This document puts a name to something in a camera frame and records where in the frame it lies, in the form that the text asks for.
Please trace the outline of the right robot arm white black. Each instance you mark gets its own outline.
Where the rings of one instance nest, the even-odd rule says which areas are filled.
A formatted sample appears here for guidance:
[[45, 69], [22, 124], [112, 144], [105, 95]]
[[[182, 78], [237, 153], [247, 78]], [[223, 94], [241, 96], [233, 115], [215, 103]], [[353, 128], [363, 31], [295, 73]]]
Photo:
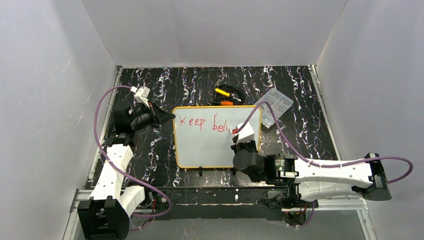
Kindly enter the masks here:
[[293, 154], [260, 155], [253, 139], [233, 137], [233, 166], [252, 182], [288, 188], [290, 200], [313, 202], [339, 196], [360, 196], [370, 201], [392, 199], [379, 160], [324, 167], [321, 160], [302, 161]]

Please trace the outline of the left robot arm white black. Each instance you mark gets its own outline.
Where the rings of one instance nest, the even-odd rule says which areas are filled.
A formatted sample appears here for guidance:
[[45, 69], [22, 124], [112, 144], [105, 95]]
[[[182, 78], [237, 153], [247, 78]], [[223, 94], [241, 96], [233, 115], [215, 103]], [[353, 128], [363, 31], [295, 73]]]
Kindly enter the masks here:
[[134, 135], [146, 127], [160, 128], [173, 120], [173, 113], [147, 101], [131, 107], [127, 101], [111, 109], [113, 128], [107, 148], [101, 152], [105, 163], [94, 190], [77, 207], [87, 240], [124, 240], [130, 231], [134, 210], [146, 199], [147, 184], [134, 182], [123, 189], [125, 173], [133, 157]]

